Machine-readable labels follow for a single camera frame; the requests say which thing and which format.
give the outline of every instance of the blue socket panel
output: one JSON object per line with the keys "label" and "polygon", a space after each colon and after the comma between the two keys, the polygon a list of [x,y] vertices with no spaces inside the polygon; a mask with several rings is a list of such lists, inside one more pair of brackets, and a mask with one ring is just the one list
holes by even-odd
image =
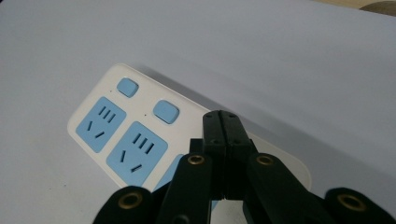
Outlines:
{"label": "blue socket panel", "polygon": [[107,165],[128,185],[142,186],[168,144],[135,121],[107,157]]}
{"label": "blue socket panel", "polygon": [[120,127],[125,117],[126,113],[122,109],[106,97],[102,97],[78,125],[76,133],[94,152],[98,153]]}

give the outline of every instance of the white background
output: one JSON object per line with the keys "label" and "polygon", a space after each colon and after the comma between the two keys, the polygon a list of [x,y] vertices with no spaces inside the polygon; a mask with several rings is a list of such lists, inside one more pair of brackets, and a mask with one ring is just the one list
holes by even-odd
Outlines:
{"label": "white background", "polygon": [[396,217],[396,18],[307,0],[4,0],[0,223],[90,223],[117,186],[68,135],[126,63]]}

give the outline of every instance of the black metal bracket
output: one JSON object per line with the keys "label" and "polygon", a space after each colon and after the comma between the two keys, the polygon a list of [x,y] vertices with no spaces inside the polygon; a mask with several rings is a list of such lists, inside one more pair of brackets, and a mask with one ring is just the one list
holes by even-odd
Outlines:
{"label": "black metal bracket", "polygon": [[210,223],[211,201],[222,199],[243,201],[247,223],[396,223],[355,190],[332,189],[324,199],[310,193],[280,159],[257,151],[235,114],[209,112],[203,125],[170,183],[153,193],[120,189],[93,223]]}

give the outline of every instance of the blue switch button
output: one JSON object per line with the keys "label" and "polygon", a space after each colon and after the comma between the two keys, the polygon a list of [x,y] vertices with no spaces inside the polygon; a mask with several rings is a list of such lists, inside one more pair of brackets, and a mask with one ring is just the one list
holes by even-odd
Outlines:
{"label": "blue switch button", "polygon": [[168,124],[175,122],[178,117],[178,108],[171,103],[161,100],[154,107],[154,115]]}
{"label": "blue switch button", "polygon": [[139,89],[139,86],[127,77],[123,78],[117,85],[117,90],[129,98],[134,96],[137,89]]}

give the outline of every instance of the power strip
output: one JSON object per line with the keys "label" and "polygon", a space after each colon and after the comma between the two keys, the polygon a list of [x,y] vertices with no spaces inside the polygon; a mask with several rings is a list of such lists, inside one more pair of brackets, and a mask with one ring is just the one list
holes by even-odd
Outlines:
{"label": "power strip", "polygon": [[[67,130],[121,188],[155,190],[172,179],[178,160],[189,152],[190,139],[202,138],[202,117],[207,112],[133,68],[116,64],[73,114]],[[260,152],[280,158],[310,189],[310,174],[302,162],[247,134]],[[242,216],[235,209],[220,204],[212,216],[224,217],[224,212]],[[237,223],[235,217],[228,217],[224,223]]]}

